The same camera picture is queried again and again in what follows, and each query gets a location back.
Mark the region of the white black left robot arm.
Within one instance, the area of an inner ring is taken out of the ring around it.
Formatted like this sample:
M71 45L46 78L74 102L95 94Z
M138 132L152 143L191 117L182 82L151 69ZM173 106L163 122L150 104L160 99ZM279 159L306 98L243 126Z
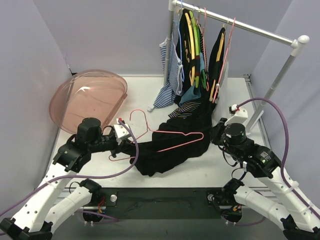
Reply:
M53 158L40 185L13 207L22 208L0 222L3 235L12 240L50 240L56 229L84 205L100 203L99 176L80 175L94 153L115 151L133 133L128 124L117 119L108 135L100 120L85 118Z

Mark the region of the pink wire hanger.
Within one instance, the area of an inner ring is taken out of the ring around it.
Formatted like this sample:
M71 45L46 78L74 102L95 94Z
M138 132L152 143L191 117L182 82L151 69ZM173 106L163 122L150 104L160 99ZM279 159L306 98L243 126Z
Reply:
M144 117L144 121L145 121L145 126L146 126L146 130L143 134L141 134L140 136L136 137L135 139L136 140L131 140L129 143L134 143L134 144L137 144L138 143L138 139L141 138L142 136L144 136L145 134L147 134L148 132L153 132L153 133L161 133L161 134L171 134L171 135L182 135L184 137L187 137L187 136L191 136L191 135L200 135L200 138L197 138L197 139L194 139L194 140L191 140L191 141L188 141L188 142L185 142L185 143L181 143L181 144L178 144L178 145L175 145L175 146L172 146L172 147L168 147L168 148L164 148L162 150L159 150L159 152L165 152L165 151L169 151L169 150L172 150L172 149L176 149L176 148L179 148L179 147L182 147L182 146L185 146L185 145L189 145L189 144L192 144L192 143L195 143L195 142L199 142L201 140L203 140L204 138L204 134L202 132L188 132L188 133L184 133L182 131L164 131L164 130L152 130L149 126L149 123L148 123L148 119L147 119L147 115L145 113L145 111L143 111L142 109L140 108L137 108L137 109L134 109L130 112L129 114L129 121L132 120L132 114L136 111L139 111L139 112L142 112L143 113L143 117Z

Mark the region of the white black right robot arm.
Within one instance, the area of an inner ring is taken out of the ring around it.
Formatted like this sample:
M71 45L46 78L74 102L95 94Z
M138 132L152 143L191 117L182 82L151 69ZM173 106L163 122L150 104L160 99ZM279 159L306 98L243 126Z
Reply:
M210 131L211 141L223 153L232 157L246 173L263 183L278 199L274 202L247 187L242 180L232 178L213 195L220 206L246 206L280 228L288 240L318 240L320 238L319 208L299 189L280 159L266 146L247 138L241 123L226 124L221 118Z

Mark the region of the black tank top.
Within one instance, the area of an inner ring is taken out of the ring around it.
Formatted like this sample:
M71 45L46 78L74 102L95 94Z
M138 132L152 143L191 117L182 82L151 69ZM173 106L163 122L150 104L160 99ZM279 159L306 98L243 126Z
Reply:
M140 143L137 161L134 161L136 146L133 143L126 143L121 152L132 157L129 162L134 164L143 176L152 177L156 173L163 174L173 169L189 158L199 157L208 149L208 146L202 146L200 141L169 149L173 145L171 140Z

